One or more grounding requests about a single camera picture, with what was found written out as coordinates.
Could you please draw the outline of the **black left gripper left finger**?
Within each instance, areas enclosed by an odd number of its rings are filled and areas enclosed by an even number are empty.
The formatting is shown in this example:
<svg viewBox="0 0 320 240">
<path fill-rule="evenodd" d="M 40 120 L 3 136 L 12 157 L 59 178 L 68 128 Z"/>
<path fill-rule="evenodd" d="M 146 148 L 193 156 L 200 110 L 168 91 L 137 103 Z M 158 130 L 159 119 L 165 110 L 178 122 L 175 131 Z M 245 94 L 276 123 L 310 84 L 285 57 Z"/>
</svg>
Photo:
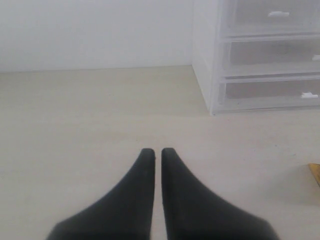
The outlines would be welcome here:
<svg viewBox="0 0 320 240">
<path fill-rule="evenodd" d="M 88 208 L 59 222 L 49 240 L 149 240 L 155 195 L 155 152 L 144 148 L 127 174 Z"/>
</svg>

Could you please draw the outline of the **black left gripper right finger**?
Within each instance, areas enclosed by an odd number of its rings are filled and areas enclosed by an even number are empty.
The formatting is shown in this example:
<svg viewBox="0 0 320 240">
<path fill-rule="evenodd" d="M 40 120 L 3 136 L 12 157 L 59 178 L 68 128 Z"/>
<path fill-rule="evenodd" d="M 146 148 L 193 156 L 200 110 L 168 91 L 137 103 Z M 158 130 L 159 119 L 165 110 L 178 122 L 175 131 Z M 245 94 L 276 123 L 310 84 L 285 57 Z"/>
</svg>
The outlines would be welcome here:
<svg viewBox="0 0 320 240">
<path fill-rule="evenodd" d="M 276 240 L 264 219 L 227 202 L 183 163 L 174 148 L 161 151 L 161 188 L 169 240 Z"/>
</svg>

